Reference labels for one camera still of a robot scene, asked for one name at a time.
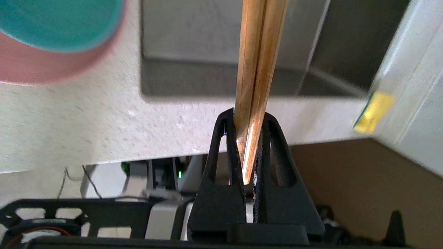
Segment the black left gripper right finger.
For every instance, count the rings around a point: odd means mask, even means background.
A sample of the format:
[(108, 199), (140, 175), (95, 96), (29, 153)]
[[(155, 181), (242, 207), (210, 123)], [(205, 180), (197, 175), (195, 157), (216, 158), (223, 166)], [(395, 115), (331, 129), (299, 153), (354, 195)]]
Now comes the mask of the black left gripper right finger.
[(278, 120), (266, 113), (254, 172), (254, 222), (277, 232), (304, 228), (319, 240), (325, 227), (297, 169)]

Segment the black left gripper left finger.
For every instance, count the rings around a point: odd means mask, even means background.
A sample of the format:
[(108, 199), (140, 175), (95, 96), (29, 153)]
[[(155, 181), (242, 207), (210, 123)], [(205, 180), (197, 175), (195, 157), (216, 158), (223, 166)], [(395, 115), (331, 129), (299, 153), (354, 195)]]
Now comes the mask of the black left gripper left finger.
[[(215, 181), (222, 137), (226, 137), (227, 185)], [(245, 222), (245, 189), (231, 108), (222, 112), (215, 122), (201, 183), (188, 218), (188, 240), (226, 242), (228, 232)]]

